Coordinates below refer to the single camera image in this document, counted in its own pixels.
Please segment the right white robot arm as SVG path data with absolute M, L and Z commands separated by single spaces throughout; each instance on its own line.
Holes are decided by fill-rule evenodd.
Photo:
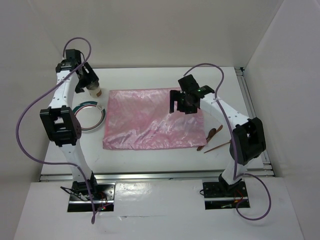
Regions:
M 169 92 L 169 112 L 195 114 L 202 110 L 226 124 L 230 133 L 230 162 L 218 177 L 218 190 L 230 196 L 247 172 L 248 164 L 266 150 L 263 123 L 258 117 L 241 114 L 218 95 L 217 89 L 202 87 L 189 74 L 178 80 L 180 90 Z

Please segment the white plate with coloured rim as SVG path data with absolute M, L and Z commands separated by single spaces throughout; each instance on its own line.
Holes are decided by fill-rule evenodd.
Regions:
M 82 132 L 91 132 L 104 123 L 106 109 L 97 101 L 84 101 L 73 108 L 73 113 L 80 123 Z

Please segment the pink satin rose cloth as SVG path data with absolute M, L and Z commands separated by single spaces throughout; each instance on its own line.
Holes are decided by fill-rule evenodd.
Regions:
M 206 142 L 201 111 L 170 113 L 170 88 L 109 91 L 103 149 L 185 149 Z

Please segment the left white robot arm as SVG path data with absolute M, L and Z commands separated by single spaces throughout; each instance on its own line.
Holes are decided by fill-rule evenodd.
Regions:
M 57 89 L 48 108 L 39 113 L 50 141 L 63 152 L 67 163 L 71 165 L 72 190 L 86 199 L 97 197 L 99 187 L 89 168 L 81 145 L 81 124 L 72 110 L 74 94 L 88 90 L 94 98 L 101 96 L 99 78 L 89 63 L 82 60 L 82 53 L 76 49 L 67 49 L 65 59 L 56 68 Z

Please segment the small metal cup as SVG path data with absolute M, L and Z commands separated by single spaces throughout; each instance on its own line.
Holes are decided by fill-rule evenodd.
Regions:
M 102 90 L 99 84 L 91 84 L 86 88 L 92 98 L 99 98 L 102 95 Z

